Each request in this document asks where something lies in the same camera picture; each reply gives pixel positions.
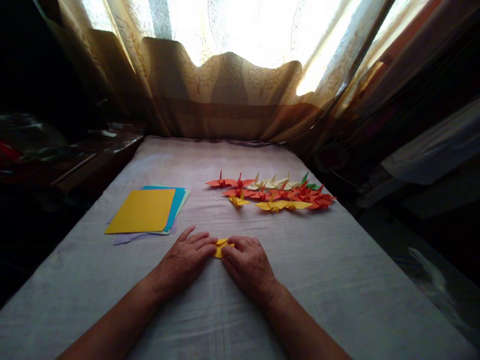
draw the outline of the white fabric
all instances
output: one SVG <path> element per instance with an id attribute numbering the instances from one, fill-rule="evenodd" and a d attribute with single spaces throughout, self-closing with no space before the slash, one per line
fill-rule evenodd
<path id="1" fill-rule="evenodd" d="M 428 185 L 480 152 L 480 97 L 381 162 L 392 176 Z"/>
<path id="2" fill-rule="evenodd" d="M 53 359 L 162 259 L 177 236 L 113 246 L 106 222 L 130 191 L 186 187 L 179 231 L 257 237 L 277 278 L 354 359 L 476 359 L 474 348 L 336 202 L 327 211 L 235 209 L 205 182 L 308 171 L 285 148 L 148 137 L 133 160 L 0 312 L 2 359 Z M 210 259 L 156 314 L 131 359 L 286 359 L 278 338 Z"/>

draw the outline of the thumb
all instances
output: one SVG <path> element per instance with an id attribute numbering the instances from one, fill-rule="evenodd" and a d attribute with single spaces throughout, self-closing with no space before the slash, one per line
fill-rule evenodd
<path id="1" fill-rule="evenodd" d="M 240 257 L 242 256 L 242 253 L 238 251 L 234 246 L 224 246 L 221 248 L 221 253 L 223 255 L 226 255 L 230 258 L 230 260 L 235 264 L 239 265 L 240 263 Z"/>

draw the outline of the finger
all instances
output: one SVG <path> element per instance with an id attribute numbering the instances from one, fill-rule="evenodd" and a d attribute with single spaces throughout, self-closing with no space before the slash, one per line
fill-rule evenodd
<path id="1" fill-rule="evenodd" d="M 224 246 L 221 248 L 221 253 L 229 257 L 235 265 L 240 266 L 240 259 L 242 257 L 242 253 L 236 248 L 234 248 L 233 246 Z"/>
<path id="2" fill-rule="evenodd" d="M 195 234 L 195 235 L 192 235 L 190 236 L 186 243 L 187 244 L 193 244 L 193 243 L 196 243 L 198 240 L 200 239 L 203 239 L 203 238 L 208 238 L 208 236 L 210 235 L 209 232 L 199 232 L 198 234 Z"/>
<path id="3" fill-rule="evenodd" d="M 260 241 L 256 237 L 252 237 L 251 240 L 253 241 L 253 243 L 255 245 L 260 246 L 260 247 L 262 246 L 262 245 L 260 245 Z"/>
<path id="4" fill-rule="evenodd" d="M 236 248 L 242 253 L 249 247 L 249 243 L 245 239 L 245 236 L 230 236 L 226 242 L 229 244 L 235 244 Z"/>
<path id="5" fill-rule="evenodd" d="M 245 236 L 245 240 L 249 246 L 254 246 L 255 243 L 253 242 L 252 238 L 249 236 Z"/>
<path id="6" fill-rule="evenodd" d="M 187 237 L 193 230 L 195 230 L 195 225 L 187 227 L 185 230 L 183 230 L 183 232 L 180 234 L 176 241 L 179 243 L 184 242 L 185 240 L 187 240 Z"/>
<path id="7" fill-rule="evenodd" d="M 196 252 L 196 258 L 199 264 L 203 263 L 209 256 L 212 256 L 217 252 L 217 247 L 213 244 L 207 244 L 202 246 Z"/>
<path id="8" fill-rule="evenodd" d="M 240 276 L 240 271 L 239 269 L 237 268 L 237 266 L 235 265 L 235 263 L 233 263 L 233 261 L 229 258 L 229 257 L 224 257 L 222 260 L 221 260 L 221 263 L 223 264 L 223 266 L 225 267 L 226 271 L 230 274 L 230 276 L 233 278 L 233 280 L 238 283 L 241 279 L 241 276 Z"/>
<path id="9" fill-rule="evenodd" d="M 219 239 L 218 239 L 217 237 L 209 236 L 209 237 L 203 238 L 203 239 L 198 240 L 197 242 L 195 242 L 195 243 L 193 244 L 193 248 L 194 248 L 195 250 L 198 250 L 198 249 L 204 247 L 205 245 L 208 245 L 208 244 L 216 244 L 218 240 L 219 240 Z"/>

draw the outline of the sheer curtain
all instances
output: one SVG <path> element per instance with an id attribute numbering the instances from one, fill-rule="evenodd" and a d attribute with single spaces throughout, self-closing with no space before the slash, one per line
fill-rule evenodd
<path id="1" fill-rule="evenodd" d="M 335 121 L 322 117 L 328 106 L 340 95 L 348 104 L 346 90 L 358 90 L 426 3 L 38 1 L 92 95 L 109 100 L 117 121 L 144 121 L 167 137 L 294 146 L 319 121 Z"/>

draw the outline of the right hand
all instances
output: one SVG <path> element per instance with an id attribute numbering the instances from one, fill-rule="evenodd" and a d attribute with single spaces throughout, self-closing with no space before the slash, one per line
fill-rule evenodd
<path id="1" fill-rule="evenodd" d="M 222 263 L 238 287 L 261 307 L 268 307 L 281 296 L 283 285 L 277 280 L 267 254 L 258 239 L 231 236 L 221 251 Z"/>

